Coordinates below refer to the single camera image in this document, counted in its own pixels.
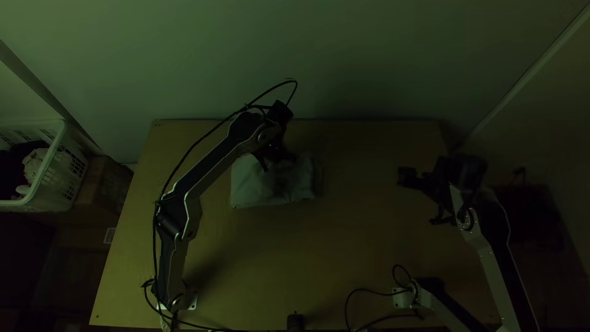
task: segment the laundry basket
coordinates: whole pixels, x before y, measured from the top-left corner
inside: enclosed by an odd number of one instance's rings
[[[29,193],[17,200],[0,200],[0,211],[68,210],[84,178],[88,162],[63,120],[0,124],[0,148],[28,141],[49,144]]]

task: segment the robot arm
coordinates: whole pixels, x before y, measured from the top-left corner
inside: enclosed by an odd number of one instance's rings
[[[440,157],[433,173],[416,177],[413,168],[398,170],[398,184],[418,189],[439,204],[432,224],[451,223],[477,252],[492,291],[502,327],[499,331],[538,331],[522,280],[508,246],[510,226],[493,192],[481,190],[486,163],[474,157]],[[450,217],[442,218],[444,210]],[[438,279],[417,279],[413,294],[394,297],[398,307],[432,309],[452,331],[487,331],[455,302]]]
[[[199,197],[244,154],[252,153],[265,169],[264,159],[292,157],[282,143],[286,124],[292,117],[280,101],[275,102],[266,117],[247,111],[240,113],[230,124],[225,139],[159,200],[155,221],[161,241],[160,264],[151,290],[162,309],[176,312],[196,306],[196,294],[187,290],[182,274],[188,244],[199,229]]]

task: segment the wall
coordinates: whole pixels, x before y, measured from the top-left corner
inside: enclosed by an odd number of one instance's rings
[[[51,106],[0,61],[0,121],[61,118]]]
[[[463,150],[487,157],[495,179],[526,166],[547,183],[590,275],[589,18],[586,8]]]
[[[20,1],[0,36],[106,154],[295,77],[297,117],[473,126],[588,0]],[[287,91],[272,96],[282,97]]]

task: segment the tabletop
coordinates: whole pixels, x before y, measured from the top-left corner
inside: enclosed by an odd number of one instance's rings
[[[133,177],[96,294],[92,325],[157,328],[141,284],[153,277],[153,204],[187,148],[217,121],[155,121]],[[226,135],[228,124],[198,145],[175,179]],[[189,245],[183,278],[199,289],[191,323],[239,330],[284,330],[297,311],[306,328],[341,330],[344,301],[354,288],[389,292],[391,268],[439,277],[477,319],[497,323],[478,257],[456,228],[432,226],[434,202],[396,185],[399,166],[432,170],[446,153],[429,121],[306,121],[289,123],[285,144],[321,165],[321,196],[296,204],[233,209],[230,170],[201,199],[203,217]],[[150,294],[149,299],[155,303]],[[391,298],[358,294],[348,308],[352,327],[407,313]],[[440,326],[397,318],[380,327]]]

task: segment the cardboard box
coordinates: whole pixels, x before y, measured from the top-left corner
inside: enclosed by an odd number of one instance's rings
[[[27,213],[55,227],[115,227],[133,173],[107,156],[92,157],[72,209],[55,213]]]

